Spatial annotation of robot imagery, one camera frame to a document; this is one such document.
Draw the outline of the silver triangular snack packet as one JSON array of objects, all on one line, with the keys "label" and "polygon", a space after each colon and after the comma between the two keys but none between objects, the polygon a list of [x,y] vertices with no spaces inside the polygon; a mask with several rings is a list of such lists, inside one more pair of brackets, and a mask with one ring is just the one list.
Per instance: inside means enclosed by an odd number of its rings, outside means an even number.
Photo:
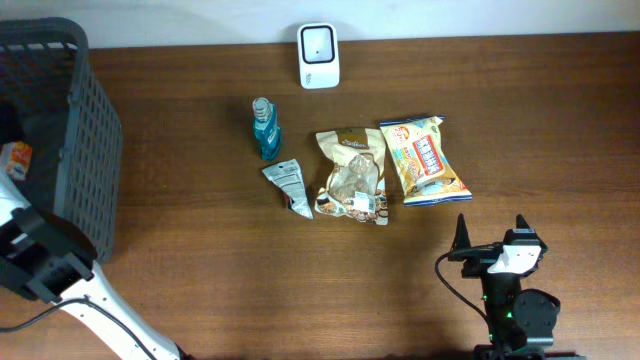
[{"label": "silver triangular snack packet", "polygon": [[313,219],[301,168],[295,159],[268,166],[262,173],[283,192],[288,209],[304,218]]}]

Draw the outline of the yellow snack bag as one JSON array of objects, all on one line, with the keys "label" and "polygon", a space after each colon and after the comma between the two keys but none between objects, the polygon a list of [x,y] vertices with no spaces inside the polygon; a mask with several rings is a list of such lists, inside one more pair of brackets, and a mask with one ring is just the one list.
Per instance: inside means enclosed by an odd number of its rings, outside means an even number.
[{"label": "yellow snack bag", "polygon": [[379,124],[403,189],[405,207],[472,199],[442,151],[439,127],[443,120],[430,116]]}]

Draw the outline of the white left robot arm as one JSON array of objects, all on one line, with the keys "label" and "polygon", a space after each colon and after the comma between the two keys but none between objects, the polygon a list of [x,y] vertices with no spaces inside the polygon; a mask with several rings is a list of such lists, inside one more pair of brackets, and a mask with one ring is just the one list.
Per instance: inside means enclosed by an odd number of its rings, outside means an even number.
[{"label": "white left robot arm", "polygon": [[187,359],[172,340],[142,319],[114,290],[97,251],[73,223],[31,205],[1,175],[1,286],[51,307],[3,333],[25,329],[62,310],[121,359]]}]

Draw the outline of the teal mouthwash bottle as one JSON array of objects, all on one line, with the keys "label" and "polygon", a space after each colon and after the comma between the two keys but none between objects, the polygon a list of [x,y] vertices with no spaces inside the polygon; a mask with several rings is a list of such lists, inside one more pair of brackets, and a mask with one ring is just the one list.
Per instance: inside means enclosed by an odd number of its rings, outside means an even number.
[{"label": "teal mouthwash bottle", "polygon": [[282,143],[276,105],[260,97],[253,101],[252,108],[254,136],[259,142],[261,157],[267,162],[274,161]]}]

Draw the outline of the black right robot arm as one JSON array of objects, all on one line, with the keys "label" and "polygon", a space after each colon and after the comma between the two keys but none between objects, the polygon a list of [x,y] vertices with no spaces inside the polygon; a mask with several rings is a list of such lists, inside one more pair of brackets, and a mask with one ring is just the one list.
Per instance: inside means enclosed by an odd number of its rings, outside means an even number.
[{"label": "black right robot arm", "polygon": [[[487,345],[474,347],[474,359],[579,359],[575,352],[549,352],[561,301],[539,289],[524,289],[521,280],[533,274],[548,251],[547,245],[522,215],[500,242],[471,244],[465,218],[457,217],[450,250],[439,256],[434,270],[441,283],[459,300],[477,312],[489,335]],[[452,287],[440,272],[442,261],[461,262],[461,277],[478,279],[483,308]]]}]

